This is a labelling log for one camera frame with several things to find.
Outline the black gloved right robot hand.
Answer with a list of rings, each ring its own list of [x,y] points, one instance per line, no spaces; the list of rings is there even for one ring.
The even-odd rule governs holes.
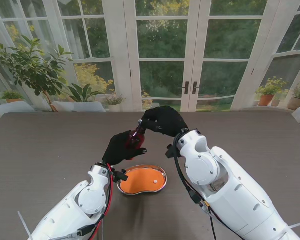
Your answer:
[[[141,120],[142,128],[173,138],[189,130],[182,116],[170,106],[149,109]]]

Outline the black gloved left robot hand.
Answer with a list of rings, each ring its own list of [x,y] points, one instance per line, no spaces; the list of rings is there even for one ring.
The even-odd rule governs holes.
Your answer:
[[[128,149],[126,148],[126,142],[129,139],[130,130],[119,133],[112,137],[109,145],[102,157],[102,163],[110,166],[120,164],[124,160],[131,160],[137,156],[146,154],[148,151],[146,148]]]

